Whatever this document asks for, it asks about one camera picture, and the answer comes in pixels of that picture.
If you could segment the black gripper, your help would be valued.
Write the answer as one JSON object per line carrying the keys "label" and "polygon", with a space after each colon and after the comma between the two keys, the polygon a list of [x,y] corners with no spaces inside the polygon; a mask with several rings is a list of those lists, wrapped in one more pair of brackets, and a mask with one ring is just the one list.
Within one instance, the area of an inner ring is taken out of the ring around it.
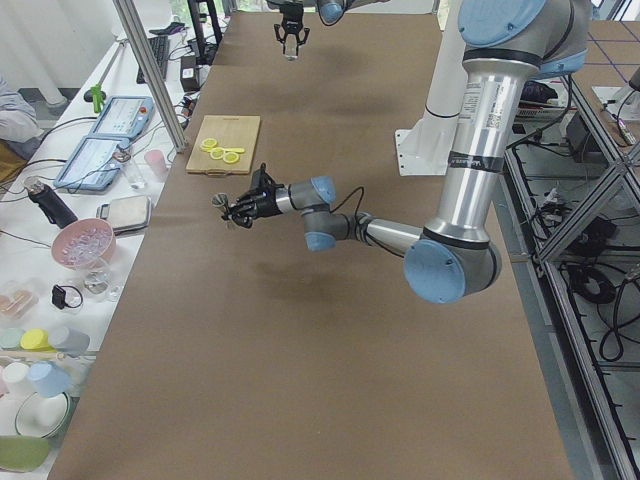
{"label": "black gripper", "polygon": [[282,14],[282,22],[274,25],[274,33],[278,43],[285,45],[285,38],[281,34],[281,26],[285,33],[296,34],[296,46],[301,47],[307,42],[309,28],[303,27],[303,5],[283,4],[279,7]]}
{"label": "black gripper", "polygon": [[290,211],[290,195],[285,187],[266,194],[256,194],[252,190],[241,195],[228,206],[234,213],[225,213],[222,219],[229,229],[241,227],[250,229],[255,219],[281,215]]}

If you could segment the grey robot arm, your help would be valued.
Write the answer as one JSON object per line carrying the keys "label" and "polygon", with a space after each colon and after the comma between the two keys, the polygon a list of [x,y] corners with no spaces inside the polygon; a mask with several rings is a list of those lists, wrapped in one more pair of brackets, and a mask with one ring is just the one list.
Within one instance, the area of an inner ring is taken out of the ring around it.
{"label": "grey robot arm", "polygon": [[270,9],[277,9],[282,14],[281,22],[274,25],[274,33],[276,40],[283,46],[283,52],[286,52],[287,42],[290,37],[295,39],[297,48],[306,44],[310,28],[305,27],[303,24],[305,8],[314,8],[324,26],[333,26],[342,19],[347,11],[368,4],[372,4],[372,1],[311,0],[267,2],[267,6]]}
{"label": "grey robot arm", "polygon": [[340,214],[327,176],[284,185],[265,169],[235,201],[213,205],[224,220],[248,228],[258,218],[298,212],[307,247],[340,240],[376,245],[403,260],[416,295],[451,303],[491,286],[501,258],[485,221],[516,109],[527,81],[579,70],[586,58],[592,6],[587,1],[465,1],[448,19],[465,50],[467,74],[437,213],[423,227],[357,211]]}

